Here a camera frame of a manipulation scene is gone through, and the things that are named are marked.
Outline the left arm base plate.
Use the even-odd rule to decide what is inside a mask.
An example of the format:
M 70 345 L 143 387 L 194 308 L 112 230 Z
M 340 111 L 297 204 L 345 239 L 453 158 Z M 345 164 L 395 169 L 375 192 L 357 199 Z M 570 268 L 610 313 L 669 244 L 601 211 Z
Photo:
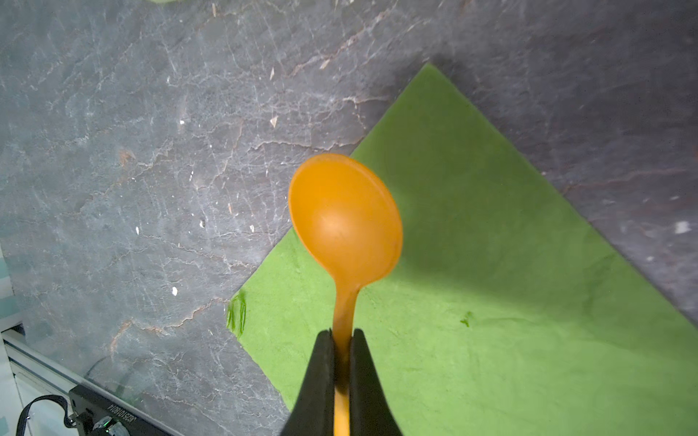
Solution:
M 85 385 L 69 393 L 79 435 L 179 435 L 169 427 Z

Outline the orange plastic spoon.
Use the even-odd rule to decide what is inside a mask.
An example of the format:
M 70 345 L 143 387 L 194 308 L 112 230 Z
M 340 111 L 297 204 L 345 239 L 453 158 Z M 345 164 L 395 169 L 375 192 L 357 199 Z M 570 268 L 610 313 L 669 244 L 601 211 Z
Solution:
M 289 187 L 289 212 L 306 250 L 336 284 L 333 433 L 350 432 L 350 341 L 360 291 L 388 276 L 403 248 L 396 202 L 365 165 L 341 154 L 308 159 Z

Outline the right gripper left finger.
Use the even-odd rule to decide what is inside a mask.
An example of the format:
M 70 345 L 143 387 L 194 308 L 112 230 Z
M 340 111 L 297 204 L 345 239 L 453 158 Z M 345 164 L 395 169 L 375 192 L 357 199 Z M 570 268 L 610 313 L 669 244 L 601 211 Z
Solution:
M 330 330 L 316 337 L 296 404 L 281 436 L 334 434 L 334 341 Z

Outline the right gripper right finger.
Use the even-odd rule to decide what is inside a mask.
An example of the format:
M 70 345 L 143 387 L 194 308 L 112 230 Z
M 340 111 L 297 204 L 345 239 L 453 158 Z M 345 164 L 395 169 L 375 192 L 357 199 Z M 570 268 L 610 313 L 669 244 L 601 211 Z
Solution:
M 364 332 L 355 329 L 350 347 L 350 434 L 402 436 L 388 405 Z

